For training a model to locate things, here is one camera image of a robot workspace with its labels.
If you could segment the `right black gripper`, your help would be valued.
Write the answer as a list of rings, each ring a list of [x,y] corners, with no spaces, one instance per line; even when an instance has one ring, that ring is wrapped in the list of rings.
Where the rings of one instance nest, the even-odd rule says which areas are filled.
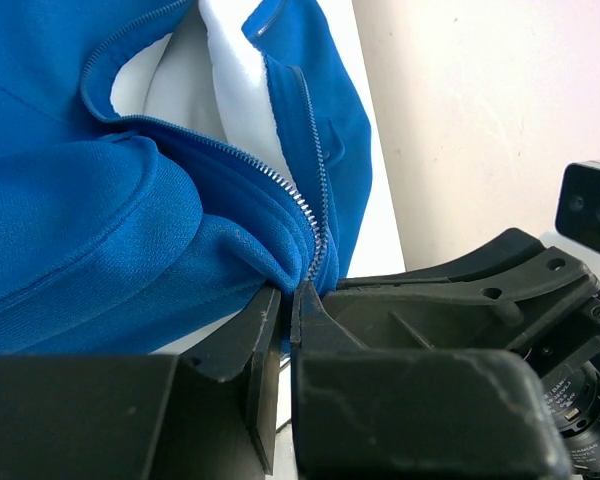
[[[600,479],[600,291],[544,332],[523,358],[543,383],[573,473]]]

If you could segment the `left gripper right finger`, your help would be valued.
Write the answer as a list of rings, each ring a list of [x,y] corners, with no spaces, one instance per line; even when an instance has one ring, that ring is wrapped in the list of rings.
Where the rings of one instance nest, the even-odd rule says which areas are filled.
[[[311,283],[294,295],[292,430],[303,479],[567,479],[538,376],[503,350],[363,346]]]

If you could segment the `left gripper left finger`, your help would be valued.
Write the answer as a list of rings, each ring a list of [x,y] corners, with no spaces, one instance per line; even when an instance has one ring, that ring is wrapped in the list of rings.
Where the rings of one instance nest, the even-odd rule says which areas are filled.
[[[281,295],[179,354],[0,356],[0,479],[262,479]]]

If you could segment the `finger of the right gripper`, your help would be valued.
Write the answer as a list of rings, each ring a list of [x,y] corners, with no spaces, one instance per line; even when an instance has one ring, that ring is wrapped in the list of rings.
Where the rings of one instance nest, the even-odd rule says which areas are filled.
[[[476,250],[446,263],[399,274],[346,278],[338,282],[337,288],[475,281],[511,270],[545,249],[536,237],[509,228]]]
[[[511,270],[475,281],[338,289],[322,301],[327,316],[321,348],[523,354],[599,286],[582,261],[550,247]]]

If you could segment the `blue zip-up jacket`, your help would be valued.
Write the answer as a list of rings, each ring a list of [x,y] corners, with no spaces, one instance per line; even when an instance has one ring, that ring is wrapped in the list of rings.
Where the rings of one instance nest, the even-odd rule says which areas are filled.
[[[331,291],[370,124],[315,1],[0,1],[0,354],[151,353]]]

